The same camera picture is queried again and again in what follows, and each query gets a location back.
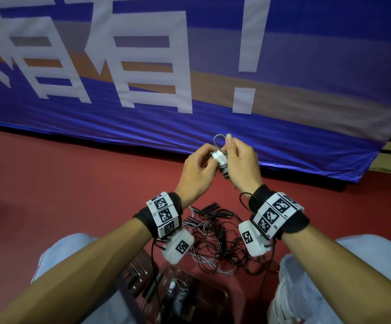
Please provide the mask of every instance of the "red floor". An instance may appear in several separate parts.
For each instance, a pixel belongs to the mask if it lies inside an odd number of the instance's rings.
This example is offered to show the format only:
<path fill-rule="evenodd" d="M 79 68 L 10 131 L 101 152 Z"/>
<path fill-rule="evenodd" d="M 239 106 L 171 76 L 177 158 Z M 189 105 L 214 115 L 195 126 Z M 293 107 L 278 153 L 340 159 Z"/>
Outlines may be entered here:
<path fill-rule="evenodd" d="M 68 234 L 101 236 L 125 223 L 147 199 L 173 190 L 181 168 L 179 162 L 0 132 L 0 310 L 29 284 L 45 249 Z M 302 204 L 312 223 L 334 239 L 372 233 L 391 240 L 391 174 L 368 172 L 342 193 L 264 181 Z M 237 191 L 220 175 L 195 206 L 213 201 L 249 218 Z M 279 242 L 275 259 L 285 253 Z M 155 260 L 164 263 L 159 250 Z M 275 275 L 267 277 L 256 301 L 263 275 L 201 275 L 189 257 L 180 265 L 229 290 L 236 323 L 265 322 L 278 283 Z"/>

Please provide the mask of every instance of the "person's right hand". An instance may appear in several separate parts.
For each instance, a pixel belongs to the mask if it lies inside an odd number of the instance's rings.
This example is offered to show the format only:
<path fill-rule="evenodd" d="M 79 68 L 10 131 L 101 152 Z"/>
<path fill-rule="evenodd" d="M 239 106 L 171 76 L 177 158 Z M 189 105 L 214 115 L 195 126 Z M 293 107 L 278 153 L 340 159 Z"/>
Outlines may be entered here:
<path fill-rule="evenodd" d="M 230 180 L 240 192 L 254 193 L 263 185 L 260 165 L 254 149 L 227 134 L 223 151 L 227 151 L 227 168 Z"/>

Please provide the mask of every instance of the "light blue pants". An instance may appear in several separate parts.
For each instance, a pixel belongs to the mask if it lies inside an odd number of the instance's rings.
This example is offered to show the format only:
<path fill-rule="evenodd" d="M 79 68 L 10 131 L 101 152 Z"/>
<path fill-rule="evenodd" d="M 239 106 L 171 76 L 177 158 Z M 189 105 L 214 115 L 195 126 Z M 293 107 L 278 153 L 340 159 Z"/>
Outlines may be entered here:
<path fill-rule="evenodd" d="M 337 242 L 391 280 L 391 241 L 367 234 Z M 293 255 L 286 255 L 280 265 L 287 282 L 288 305 L 294 315 L 305 319 L 305 324 L 342 323 Z"/>
<path fill-rule="evenodd" d="M 32 282 L 96 239 L 87 234 L 77 233 L 56 242 L 42 254 Z M 143 311 L 128 288 L 125 285 L 119 288 L 120 291 L 117 291 L 106 303 L 86 318 L 83 324 L 145 324 Z"/>

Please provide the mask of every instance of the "hand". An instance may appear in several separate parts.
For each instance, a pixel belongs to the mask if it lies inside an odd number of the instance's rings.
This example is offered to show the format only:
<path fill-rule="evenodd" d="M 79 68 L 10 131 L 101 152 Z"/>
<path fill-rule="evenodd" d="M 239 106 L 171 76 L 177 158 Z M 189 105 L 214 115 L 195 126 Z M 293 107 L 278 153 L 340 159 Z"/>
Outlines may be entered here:
<path fill-rule="evenodd" d="M 254 193 L 263 185 L 257 154 L 249 145 L 227 134 L 225 146 L 227 151 L 227 168 L 230 180 L 240 192 Z"/>
<path fill-rule="evenodd" d="M 182 175 L 175 190 L 182 201 L 182 209 L 196 201 L 212 184 L 218 163 L 210 156 L 210 153 L 216 150 L 218 150 L 217 147 L 205 144 L 185 160 Z"/>

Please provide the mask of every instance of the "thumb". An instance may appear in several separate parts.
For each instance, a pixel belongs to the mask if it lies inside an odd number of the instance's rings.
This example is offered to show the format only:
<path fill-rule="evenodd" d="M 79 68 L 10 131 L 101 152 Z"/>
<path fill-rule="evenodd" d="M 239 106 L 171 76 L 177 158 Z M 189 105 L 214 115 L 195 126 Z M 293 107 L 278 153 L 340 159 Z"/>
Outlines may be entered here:
<path fill-rule="evenodd" d="M 213 173 L 215 173 L 217 166 L 218 166 L 218 162 L 211 157 L 211 158 L 209 158 L 208 164 L 206 165 L 206 168 L 203 171 L 206 171 L 207 173 L 213 174 Z"/>
<path fill-rule="evenodd" d="M 225 146 L 229 158 L 237 157 L 237 147 L 230 133 L 225 136 Z"/>

